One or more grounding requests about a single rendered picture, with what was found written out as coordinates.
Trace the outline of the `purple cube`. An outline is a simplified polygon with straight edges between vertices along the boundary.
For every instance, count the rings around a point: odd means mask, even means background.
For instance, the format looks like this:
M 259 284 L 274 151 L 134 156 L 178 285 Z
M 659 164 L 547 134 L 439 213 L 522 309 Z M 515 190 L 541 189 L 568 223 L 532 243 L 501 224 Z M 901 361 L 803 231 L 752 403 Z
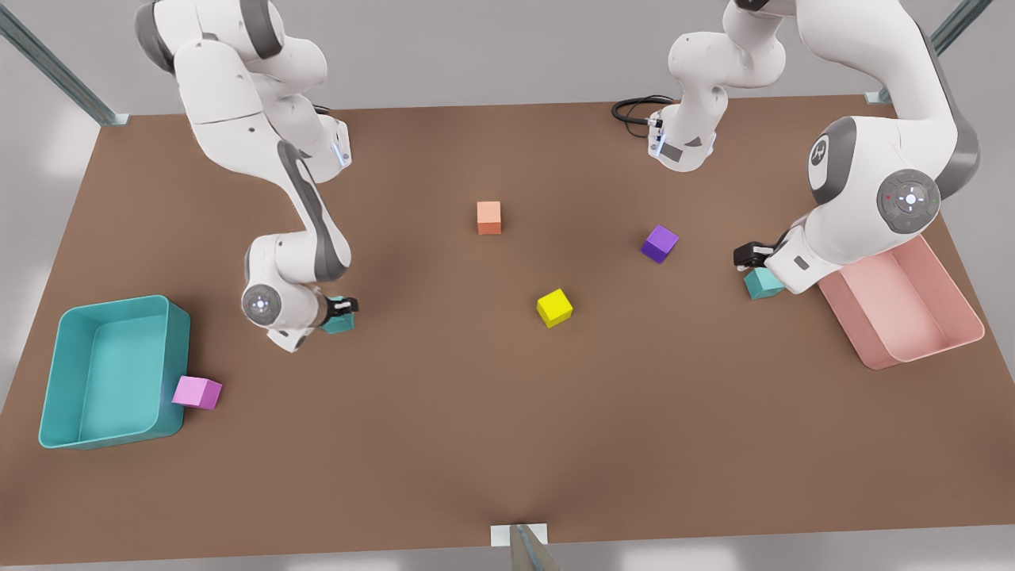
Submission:
M 648 237 L 646 237 L 639 251 L 654 263 L 662 264 L 671 253 L 671 249 L 676 246 L 679 239 L 675 232 L 664 227 L 663 224 L 657 224 L 650 231 Z

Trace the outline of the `pink rectangular bin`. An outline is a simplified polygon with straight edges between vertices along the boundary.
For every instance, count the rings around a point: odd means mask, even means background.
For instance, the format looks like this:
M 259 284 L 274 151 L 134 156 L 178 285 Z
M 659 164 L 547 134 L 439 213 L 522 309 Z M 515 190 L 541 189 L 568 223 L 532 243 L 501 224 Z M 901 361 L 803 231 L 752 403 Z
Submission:
M 986 328 L 924 237 L 863 258 L 818 285 L 875 371 L 974 343 Z

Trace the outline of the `pink cube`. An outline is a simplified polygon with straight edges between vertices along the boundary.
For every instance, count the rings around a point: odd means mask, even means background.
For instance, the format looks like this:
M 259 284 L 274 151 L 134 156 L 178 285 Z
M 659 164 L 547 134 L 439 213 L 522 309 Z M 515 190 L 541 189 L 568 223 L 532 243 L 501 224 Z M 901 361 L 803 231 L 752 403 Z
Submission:
M 177 387 L 175 387 L 171 402 L 173 402 L 173 404 L 189 406 L 189 408 L 214 411 L 221 390 L 221 383 L 214 380 L 192 376 L 181 376 L 180 380 L 178 380 Z

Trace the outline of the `yellow cube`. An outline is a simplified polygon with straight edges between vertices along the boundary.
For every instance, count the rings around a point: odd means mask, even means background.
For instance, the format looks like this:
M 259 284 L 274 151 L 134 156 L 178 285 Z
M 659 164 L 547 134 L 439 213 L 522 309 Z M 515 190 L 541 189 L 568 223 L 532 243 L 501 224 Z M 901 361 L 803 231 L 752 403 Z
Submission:
M 537 300 L 537 312 L 544 325 L 555 328 L 572 317 L 573 305 L 562 289 L 556 289 Z

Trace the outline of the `teal rectangular bin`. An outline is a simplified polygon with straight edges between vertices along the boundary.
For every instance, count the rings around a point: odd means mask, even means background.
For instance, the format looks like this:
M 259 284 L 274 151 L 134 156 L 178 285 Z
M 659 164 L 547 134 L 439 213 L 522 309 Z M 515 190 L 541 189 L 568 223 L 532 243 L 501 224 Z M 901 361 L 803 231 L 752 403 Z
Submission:
M 162 295 L 69 308 L 60 318 L 37 440 L 94 450 L 171 436 L 191 316 Z

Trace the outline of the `silver frame post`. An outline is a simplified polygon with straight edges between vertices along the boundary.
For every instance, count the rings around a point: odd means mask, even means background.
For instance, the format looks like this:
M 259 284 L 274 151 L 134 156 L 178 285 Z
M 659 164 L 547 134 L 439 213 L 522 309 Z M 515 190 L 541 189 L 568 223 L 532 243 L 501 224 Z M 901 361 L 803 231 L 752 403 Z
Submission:
M 490 546 L 507 546 L 511 571 L 561 571 L 547 548 L 546 523 L 492 525 Z
M 920 30 L 921 35 L 924 37 L 925 44 L 932 55 L 932 61 L 936 64 L 936 74 L 938 79 L 941 81 L 942 90 L 946 95 L 948 104 L 952 111 L 955 111 L 955 100 L 953 94 L 948 86 L 947 79 L 944 75 L 943 70 L 940 66 L 940 57 L 951 47 L 958 37 L 965 33 L 972 22 L 976 21 L 979 16 L 987 10 L 987 7 L 992 4 L 994 0 L 959 0 L 957 5 L 951 10 L 950 14 L 943 19 L 939 25 L 932 32 L 928 32 L 927 29 L 917 18 L 910 14 L 910 18 L 916 22 L 917 29 Z
M 33 63 L 47 79 L 86 112 L 98 126 L 116 127 L 129 123 L 127 113 L 115 113 L 17 16 L 0 3 L 0 35 Z

